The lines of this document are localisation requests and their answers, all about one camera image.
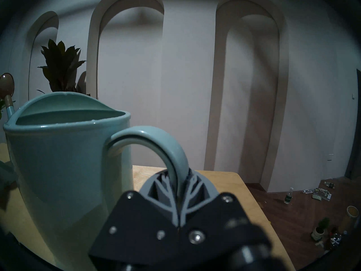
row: wooden floor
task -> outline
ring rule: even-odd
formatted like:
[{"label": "wooden floor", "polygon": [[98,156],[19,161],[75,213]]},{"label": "wooden floor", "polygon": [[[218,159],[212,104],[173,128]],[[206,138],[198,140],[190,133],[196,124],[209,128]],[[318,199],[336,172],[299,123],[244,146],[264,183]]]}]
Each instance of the wooden floor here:
[{"label": "wooden floor", "polygon": [[[324,181],[335,184],[334,189],[324,185]],[[361,209],[361,179],[350,180],[342,177],[323,180],[319,187],[327,189],[331,200],[318,201],[312,194],[294,192],[291,203],[283,201],[285,193],[266,193],[259,184],[246,184],[273,229],[276,231],[296,270],[310,264],[320,257],[324,250],[316,246],[310,234],[324,217],[330,218],[330,228],[341,223],[346,215],[347,206]]]}]

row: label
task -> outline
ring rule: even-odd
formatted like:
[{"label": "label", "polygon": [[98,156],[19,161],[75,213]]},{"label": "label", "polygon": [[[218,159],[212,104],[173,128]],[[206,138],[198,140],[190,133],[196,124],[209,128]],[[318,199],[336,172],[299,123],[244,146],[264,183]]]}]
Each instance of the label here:
[{"label": "label", "polygon": [[291,196],[286,196],[286,198],[284,199],[286,202],[290,202],[291,201],[291,199],[292,199],[292,197]]}]

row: small pot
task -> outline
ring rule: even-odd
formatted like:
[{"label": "small pot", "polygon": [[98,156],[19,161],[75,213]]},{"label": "small pot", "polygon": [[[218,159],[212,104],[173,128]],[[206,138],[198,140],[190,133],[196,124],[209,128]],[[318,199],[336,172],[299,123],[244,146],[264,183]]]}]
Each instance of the small pot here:
[{"label": "small pot", "polygon": [[315,241],[319,241],[322,239],[323,234],[324,230],[321,227],[316,227],[311,233],[311,238]]}]

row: dark door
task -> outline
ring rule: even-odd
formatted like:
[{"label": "dark door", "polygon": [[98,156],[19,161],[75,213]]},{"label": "dark door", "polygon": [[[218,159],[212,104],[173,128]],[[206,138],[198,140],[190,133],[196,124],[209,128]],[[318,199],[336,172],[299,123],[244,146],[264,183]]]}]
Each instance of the dark door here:
[{"label": "dark door", "polygon": [[345,177],[355,179],[361,176],[361,71],[357,70],[358,108],[355,137]]}]

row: potted plant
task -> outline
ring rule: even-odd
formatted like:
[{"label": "potted plant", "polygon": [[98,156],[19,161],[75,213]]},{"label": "potted plant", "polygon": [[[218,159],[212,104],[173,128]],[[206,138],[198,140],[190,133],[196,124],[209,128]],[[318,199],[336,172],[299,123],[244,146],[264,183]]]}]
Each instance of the potted plant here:
[{"label": "potted plant", "polygon": [[79,85],[75,85],[75,81],[74,83],[69,81],[74,76],[76,69],[85,62],[85,60],[79,61],[80,48],[71,46],[65,50],[65,45],[62,41],[56,45],[52,39],[49,39],[48,48],[45,46],[42,46],[42,48],[41,53],[45,57],[46,66],[38,68],[43,70],[44,76],[49,81],[51,91],[84,93]]},{"label": "potted plant", "polygon": [[322,235],[324,234],[324,230],[329,227],[330,219],[329,218],[323,218],[319,223],[318,227],[316,227],[312,233],[311,237],[315,241],[319,241],[322,238]]}]

